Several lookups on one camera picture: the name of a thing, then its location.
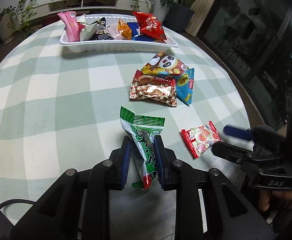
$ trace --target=snack bag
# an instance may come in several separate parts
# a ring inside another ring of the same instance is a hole
[[[114,40],[114,38],[107,31],[105,17],[94,21],[92,24],[95,23],[97,24],[96,33],[90,38],[90,41]]]
[[[88,41],[97,30],[97,23],[87,24],[85,14],[77,18],[77,23],[80,30],[80,41]]]
[[[76,12],[61,12],[57,14],[66,25],[68,42],[79,41],[80,31],[76,21]]]
[[[142,71],[137,70],[129,90],[129,98],[151,98],[170,106],[177,106],[175,79],[145,76]]]
[[[157,175],[153,151],[154,137],[162,132],[165,118],[137,115],[121,107],[120,122],[138,148],[140,155],[133,154],[133,157],[143,187],[148,189]]]
[[[139,28],[139,25],[137,22],[130,22],[127,23],[129,28],[132,30],[132,40],[134,41],[150,41],[150,42],[154,42],[154,38],[145,35],[143,33],[141,33],[141,30]]]
[[[177,97],[186,104],[191,104],[193,95],[194,69],[188,68],[183,62],[160,52],[156,54],[143,68],[145,75],[163,79],[176,80]]]
[[[132,30],[127,25],[126,22],[123,22],[121,19],[118,19],[117,23],[113,23],[107,27],[108,32],[115,40],[131,40],[132,39]]]
[[[159,40],[167,40],[162,24],[150,13],[133,12],[141,33]]]
[[[212,121],[200,127],[182,130],[182,137],[194,159],[201,156],[214,142],[221,140]]]

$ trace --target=white plastic tray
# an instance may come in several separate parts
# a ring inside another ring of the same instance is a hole
[[[134,16],[122,14],[90,14],[86,15],[88,24],[106,18],[106,26],[117,21],[118,18],[124,22],[137,22]],[[171,37],[167,36],[166,44],[149,41],[125,41],[125,40],[112,40],[112,41],[76,41],[68,42],[66,30],[60,37],[59,43],[61,46],[68,47],[72,52],[83,52],[86,50],[146,50],[146,51],[166,51],[169,48],[177,48],[178,44]]]

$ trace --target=panda snack bag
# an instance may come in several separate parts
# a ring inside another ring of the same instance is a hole
[[[164,52],[156,54],[143,68],[145,75],[176,80],[177,97],[191,104],[194,83],[194,69]]]

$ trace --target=green checkered tablecloth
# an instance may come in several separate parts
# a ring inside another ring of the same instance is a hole
[[[208,120],[220,132],[227,124],[249,127],[232,81],[204,51],[166,31],[179,44],[167,53],[195,68],[193,103],[178,100],[173,108],[128,97],[136,69],[155,52],[71,53],[59,45],[63,29],[61,21],[40,29],[0,63],[0,203],[11,198],[36,201],[68,168],[82,171],[107,159],[125,135],[120,106],[165,117],[163,142],[177,158],[198,169],[219,168],[239,183],[243,174],[236,164],[213,156],[211,150],[193,160],[180,135],[181,129]],[[125,190],[111,192],[112,234],[116,239],[164,238],[174,231],[175,194],[159,185],[148,191],[133,189],[129,182],[136,179],[131,162]],[[29,207],[14,204],[3,212],[16,223]]]

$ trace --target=glass door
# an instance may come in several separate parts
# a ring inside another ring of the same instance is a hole
[[[292,73],[292,51],[285,41],[292,33],[286,32],[291,22],[291,0],[215,0],[197,34],[238,77],[264,121],[276,129],[285,123],[285,105],[278,98],[284,101],[284,84]]]

